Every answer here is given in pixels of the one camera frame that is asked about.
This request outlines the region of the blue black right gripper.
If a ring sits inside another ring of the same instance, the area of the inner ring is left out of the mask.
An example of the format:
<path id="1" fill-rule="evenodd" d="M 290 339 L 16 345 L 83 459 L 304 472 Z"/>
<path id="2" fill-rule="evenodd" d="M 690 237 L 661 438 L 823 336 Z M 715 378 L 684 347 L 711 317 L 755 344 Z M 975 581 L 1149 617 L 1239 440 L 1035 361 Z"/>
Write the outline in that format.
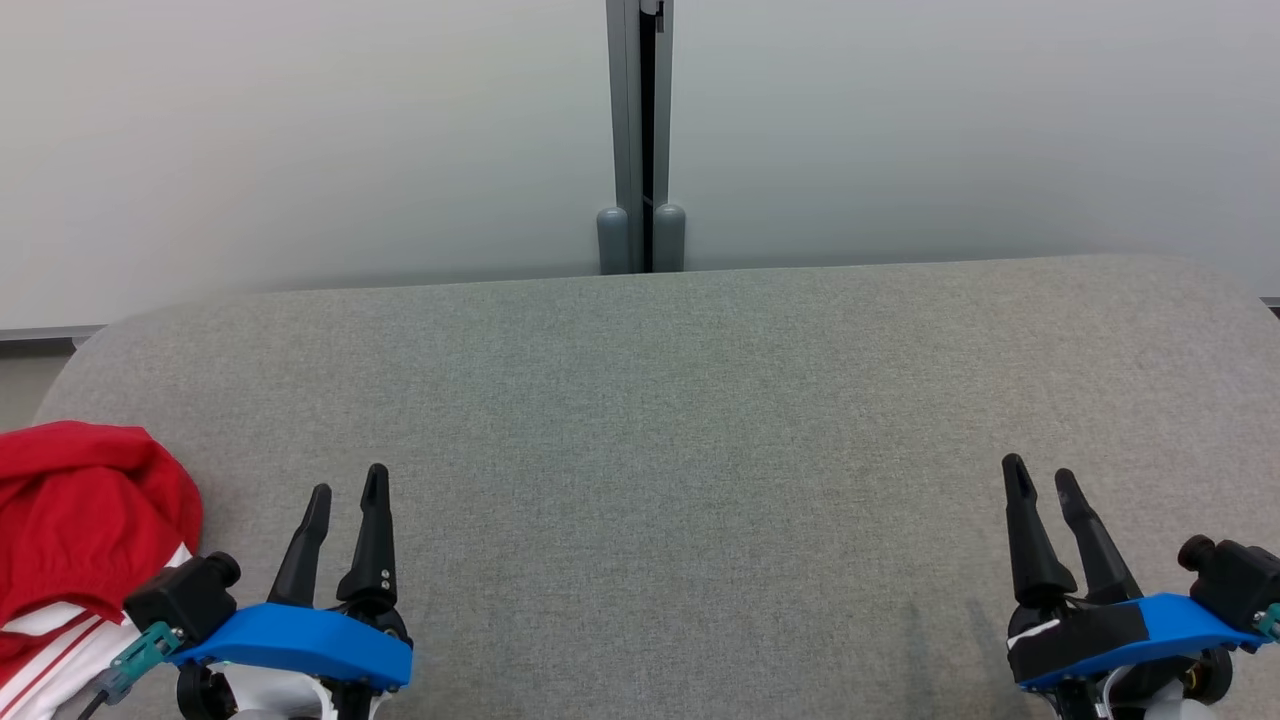
<path id="1" fill-rule="evenodd" d="M 1048 538 L 1023 457 L 1009 454 L 1001 468 L 1015 600 L 1055 607 L 1076 591 L 1075 578 Z M 1272 642 L 1233 629 L 1184 594 L 1140 598 L 1075 474 L 1060 468 L 1053 479 L 1085 574 L 1085 601 L 1105 606 L 1071 609 L 1011 635 L 1015 684 L 1048 702 L 1057 720 L 1215 720 L 1213 706 L 1233 683 L 1234 652 Z"/>

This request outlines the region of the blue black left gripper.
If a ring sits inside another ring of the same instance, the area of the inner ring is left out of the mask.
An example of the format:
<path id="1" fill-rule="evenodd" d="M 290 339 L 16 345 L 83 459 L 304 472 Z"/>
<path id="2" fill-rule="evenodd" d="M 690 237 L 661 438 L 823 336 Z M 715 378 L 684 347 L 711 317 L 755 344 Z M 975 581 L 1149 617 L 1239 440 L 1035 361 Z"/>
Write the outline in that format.
<path id="1" fill-rule="evenodd" d="M 360 497 L 361 525 L 337 600 L 385 612 L 398 600 L 387 466 L 372 464 Z M 202 644 L 170 657 L 183 720 L 375 720 L 408 688 L 413 647 L 396 629 L 312 609 L 332 488 L 316 484 L 268 593 Z"/>

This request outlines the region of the red shorts white side stripe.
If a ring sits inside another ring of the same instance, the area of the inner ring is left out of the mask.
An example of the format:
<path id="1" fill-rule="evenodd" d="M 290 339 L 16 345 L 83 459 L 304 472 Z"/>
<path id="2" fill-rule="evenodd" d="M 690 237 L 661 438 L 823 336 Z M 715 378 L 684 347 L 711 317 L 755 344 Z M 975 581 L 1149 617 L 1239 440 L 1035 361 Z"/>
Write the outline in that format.
<path id="1" fill-rule="evenodd" d="M 0 632 L 44 635 L 195 551 L 204 502 L 145 429 L 55 421 L 0 434 Z"/>

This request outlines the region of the grey wall baseboard rail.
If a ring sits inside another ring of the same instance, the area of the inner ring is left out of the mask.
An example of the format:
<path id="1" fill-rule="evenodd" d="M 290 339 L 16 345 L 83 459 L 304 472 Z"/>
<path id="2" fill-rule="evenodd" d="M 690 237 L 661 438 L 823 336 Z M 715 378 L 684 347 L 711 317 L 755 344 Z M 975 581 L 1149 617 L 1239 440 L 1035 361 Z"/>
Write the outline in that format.
<path id="1" fill-rule="evenodd" d="M 0 342 L 69 341 L 79 347 L 100 332 L 104 325 L 64 325 L 24 329 L 0 329 Z"/>

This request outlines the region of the grey cylindrical post bumper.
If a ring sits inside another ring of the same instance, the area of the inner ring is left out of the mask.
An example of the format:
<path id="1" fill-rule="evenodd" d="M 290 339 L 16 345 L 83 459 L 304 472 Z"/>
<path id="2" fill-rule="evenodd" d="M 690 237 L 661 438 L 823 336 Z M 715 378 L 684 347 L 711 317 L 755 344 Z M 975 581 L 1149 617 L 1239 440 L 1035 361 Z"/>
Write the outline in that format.
<path id="1" fill-rule="evenodd" d="M 652 270 L 676 273 L 685 269 L 686 211 L 675 204 L 654 209 L 652 218 Z"/>
<path id="2" fill-rule="evenodd" d="M 634 269 L 627 211 L 617 206 L 602 209 L 596 214 L 595 225 L 600 274 L 631 274 Z"/>

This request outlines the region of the grey metal partition post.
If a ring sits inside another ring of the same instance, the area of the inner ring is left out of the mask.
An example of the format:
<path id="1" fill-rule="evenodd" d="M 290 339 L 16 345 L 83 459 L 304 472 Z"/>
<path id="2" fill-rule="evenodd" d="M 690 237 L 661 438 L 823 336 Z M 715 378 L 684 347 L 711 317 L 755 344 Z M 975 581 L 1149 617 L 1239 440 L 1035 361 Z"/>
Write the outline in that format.
<path id="1" fill-rule="evenodd" d="M 631 274 L 652 270 L 652 218 L 669 200 L 676 0 L 605 0 L 614 202 L 627 211 Z"/>

